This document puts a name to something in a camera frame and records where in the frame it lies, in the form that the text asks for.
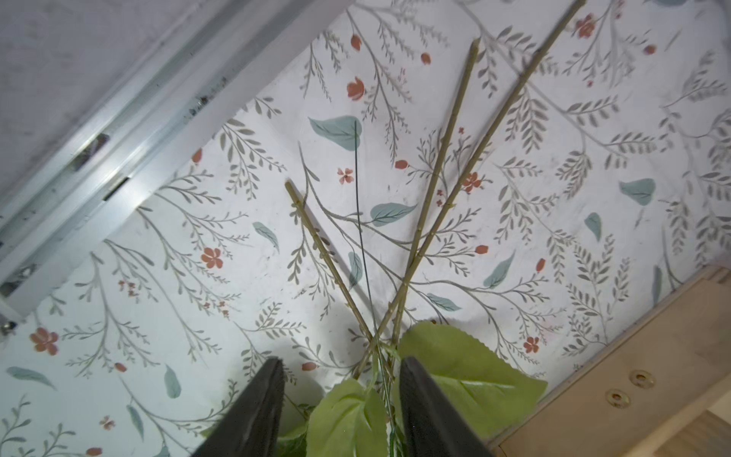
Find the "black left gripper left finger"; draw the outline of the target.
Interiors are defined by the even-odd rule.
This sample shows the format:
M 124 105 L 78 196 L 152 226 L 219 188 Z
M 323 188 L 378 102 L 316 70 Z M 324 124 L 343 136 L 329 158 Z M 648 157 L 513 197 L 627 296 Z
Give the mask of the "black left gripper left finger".
M 195 457 L 273 456 L 285 394 L 284 364 L 272 357 L 232 404 Z

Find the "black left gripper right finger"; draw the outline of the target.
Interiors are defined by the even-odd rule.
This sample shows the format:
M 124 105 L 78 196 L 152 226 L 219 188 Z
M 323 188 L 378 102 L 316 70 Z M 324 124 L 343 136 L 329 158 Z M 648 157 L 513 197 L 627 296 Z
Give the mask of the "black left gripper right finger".
M 491 455 L 414 357 L 401 363 L 399 394 L 410 456 Z

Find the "light blue carnation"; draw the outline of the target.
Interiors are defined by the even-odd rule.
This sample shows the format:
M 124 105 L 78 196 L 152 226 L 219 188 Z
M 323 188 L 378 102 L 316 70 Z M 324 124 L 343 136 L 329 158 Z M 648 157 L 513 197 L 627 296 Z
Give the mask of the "light blue carnation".
M 358 236 L 359 236 L 359 247 L 362 255 L 363 260 L 363 272 L 365 277 L 365 290 L 367 291 L 367 304 L 369 305 L 369 310 L 371 313 L 371 318 L 373 322 L 373 337 L 369 340 L 369 344 L 372 346 L 372 376 L 371 376 L 371 384 L 375 386 L 378 381 L 381 381 L 381 388 L 382 388 L 382 397 L 385 402 L 385 408 L 386 408 L 386 419 L 388 419 L 388 424 L 386 424 L 386 428 L 388 429 L 388 445 L 389 445 L 389 456 L 399 456 L 400 452 L 400 445 L 398 440 L 398 433 L 395 428 L 394 424 L 394 416 L 393 416 L 393 405 L 391 403 L 391 388 L 393 386 L 393 380 L 391 379 L 391 375 L 389 374 L 389 366 L 388 366 L 388 358 L 384 356 L 380 343 L 381 339 L 380 336 L 377 334 L 377 329 L 379 326 L 379 322 L 377 320 L 376 315 L 376 308 L 373 304 L 372 299 L 372 291 L 371 291 L 371 284 L 370 284 L 370 278 L 369 278 L 369 261 L 367 260 L 366 255 L 366 249 L 365 249 L 365 239 L 364 239 L 364 230 L 362 225 L 362 212 L 361 212 L 361 204 L 360 204 L 360 183 L 359 183 L 359 155 L 358 155 L 358 145 L 359 145 L 359 128 L 358 128 L 358 121 L 355 120 L 353 122 L 353 140 L 354 140 L 354 183 L 355 183 L 355 202 L 356 202 L 356 227 L 358 230 Z

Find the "wooden clothes rack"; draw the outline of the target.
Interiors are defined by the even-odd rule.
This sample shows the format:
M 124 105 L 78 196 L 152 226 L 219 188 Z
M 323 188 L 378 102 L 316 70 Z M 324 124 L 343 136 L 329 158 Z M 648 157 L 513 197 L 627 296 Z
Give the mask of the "wooden clothes rack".
M 707 267 L 488 445 L 498 456 L 656 449 L 730 387 L 730 270 Z

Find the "red artificial flower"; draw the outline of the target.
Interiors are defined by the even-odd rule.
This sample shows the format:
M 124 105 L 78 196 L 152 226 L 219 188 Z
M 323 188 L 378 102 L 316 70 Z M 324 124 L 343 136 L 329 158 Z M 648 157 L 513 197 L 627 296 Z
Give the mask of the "red artificial flower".
M 580 11 L 580 9 L 584 7 L 584 5 L 586 5 L 584 1 L 572 2 L 570 7 L 568 7 L 567 11 L 558 21 L 557 25 L 554 26 L 550 34 L 548 34 L 548 37 L 546 38 L 546 40 L 544 40 L 544 43 L 542 43 L 542 45 L 538 47 L 537 51 L 532 53 L 529 64 L 518 77 L 509 95 L 504 98 L 504 101 L 502 102 L 499 110 L 497 110 L 495 115 L 492 117 L 491 122 L 487 127 L 487 131 L 485 132 L 482 140 L 480 140 L 478 145 L 473 149 L 472 156 L 470 156 L 468 163 L 466 163 L 466 165 L 464 166 L 463 171 L 458 177 L 457 183 L 447 195 L 447 200 L 445 200 L 445 204 L 441 208 L 441 211 L 438 213 L 434 223 L 430 226 L 430 228 L 427 229 L 425 228 L 425 224 L 426 217 L 428 217 L 429 212 L 428 205 L 431 203 L 431 199 L 435 195 L 436 180 L 432 179 L 429 182 L 428 190 L 425 194 L 425 201 L 422 206 L 422 212 L 420 213 L 419 220 L 416 225 L 415 234 L 412 238 L 412 246 L 409 249 L 409 257 L 407 257 L 407 268 L 405 269 L 401 285 L 399 285 L 399 288 L 397 289 L 393 300 L 389 303 L 381 323 L 375 329 L 373 337 L 371 337 L 371 339 L 369 340 L 369 344 L 365 349 L 363 358 L 359 363 L 356 371 L 354 371 L 355 375 L 360 375 L 365 371 L 367 360 L 371 360 L 373 367 L 375 367 L 375 369 L 379 368 L 381 370 L 381 373 L 386 375 L 386 377 L 390 377 L 392 375 L 391 371 L 394 368 L 395 358 L 393 356 L 384 356 L 384 353 L 386 352 L 386 347 L 388 345 L 382 340 L 383 334 L 388 329 L 391 329 L 392 334 L 390 337 L 390 344 L 394 345 L 395 342 L 398 340 L 401 331 L 401 321 L 405 309 L 405 301 L 407 300 L 407 291 L 409 290 L 411 281 L 418 268 L 420 267 L 421 262 L 426 257 L 426 253 L 428 252 L 432 241 L 435 239 L 436 233 L 441 227 L 441 224 L 445 222 L 447 214 L 450 211 L 451 206 L 454 204 L 460 192 L 460 189 L 462 188 L 462 182 L 464 181 L 464 179 L 468 178 L 468 175 L 472 173 L 473 169 L 480 161 L 484 151 L 487 149 L 488 143 L 495 135 L 498 127 L 500 127 L 500 125 L 503 123 L 504 118 L 506 118 L 506 116 L 508 115 L 508 111 L 515 104 L 520 95 L 520 92 L 525 88 L 531 76 L 533 76 L 534 72 L 536 72 L 536 70 L 538 69 L 538 66 L 540 66 L 540 64 L 543 62 L 544 58 L 553 47 L 553 45 L 561 35 L 562 31 L 567 25 L 569 25 L 576 13 L 578 13 L 578 11 Z

